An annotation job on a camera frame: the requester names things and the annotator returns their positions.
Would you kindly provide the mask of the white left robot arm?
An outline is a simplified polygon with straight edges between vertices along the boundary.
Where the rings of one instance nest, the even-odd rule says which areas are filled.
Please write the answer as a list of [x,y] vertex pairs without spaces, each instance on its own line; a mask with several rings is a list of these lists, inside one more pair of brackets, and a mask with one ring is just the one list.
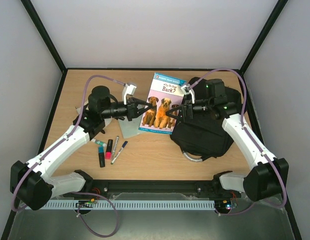
[[53,173],[75,151],[91,141],[106,126],[106,119],[136,119],[153,106],[133,97],[134,90],[124,87],[122,101],[111,95],[106,86],[94,87],[83,101],[78,117],[68,130],[46,150],[23,163],[15,162],[10,170],[10,191],[32,210],[39,210],[51,198],[88,189],[92,178],[81,170],[54,177]]

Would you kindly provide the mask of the grey Great Gatsby book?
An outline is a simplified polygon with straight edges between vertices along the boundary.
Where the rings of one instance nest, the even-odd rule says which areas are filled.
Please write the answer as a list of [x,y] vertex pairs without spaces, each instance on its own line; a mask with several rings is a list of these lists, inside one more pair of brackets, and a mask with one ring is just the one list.
[[124,120],[119,120],[118,123],[124,139],[129,139],[143,133],[139,130],[141,123],[140,118],[134,118],[132,121],[128,121],[127,118],[125,118]]

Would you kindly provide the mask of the black student backpack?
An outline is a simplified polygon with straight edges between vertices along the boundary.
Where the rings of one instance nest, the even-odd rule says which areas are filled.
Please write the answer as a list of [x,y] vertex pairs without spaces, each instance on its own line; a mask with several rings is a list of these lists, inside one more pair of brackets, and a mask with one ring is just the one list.
[[217,111],[217,119],[208,114],[195,114],[186,122],[175,123],[170,139],[183,155],[193,162],[223,156],[233,144],[233,139],[222,128],[222,122],[242,110],[241,93],[225,86],[221,79],[203,79],[194,88],[195,100],[209,100]]

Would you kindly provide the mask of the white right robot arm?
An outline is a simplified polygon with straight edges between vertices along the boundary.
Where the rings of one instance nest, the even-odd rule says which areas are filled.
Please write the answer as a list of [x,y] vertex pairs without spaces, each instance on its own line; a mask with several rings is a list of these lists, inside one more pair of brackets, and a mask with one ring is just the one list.
[[213,191],[219,196],[230,190],[242,192],[253,202],[281,194],[286,202],[289,164],[271,153],[252,131],[244,117],[241,94],[221,79],[196,77],[183,84],[181,91],[182,103],[166,114],[176,120],[170,138],[183,155],[203,162],[223,156],[235,143],[250,169],[246,176],[232,171],[216,174]]

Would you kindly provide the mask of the dog picture book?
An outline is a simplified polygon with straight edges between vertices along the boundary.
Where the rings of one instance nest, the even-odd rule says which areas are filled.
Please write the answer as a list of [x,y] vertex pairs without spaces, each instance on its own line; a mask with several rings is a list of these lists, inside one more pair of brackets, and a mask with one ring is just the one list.
[[161,73],[154,73],[147,102],[152,108],[143,115],[139,130],[158,134],[172,134],[176,120],[166,115],[166,112],[178,107],[184,94],[181,86],[186,82],[182,79]]

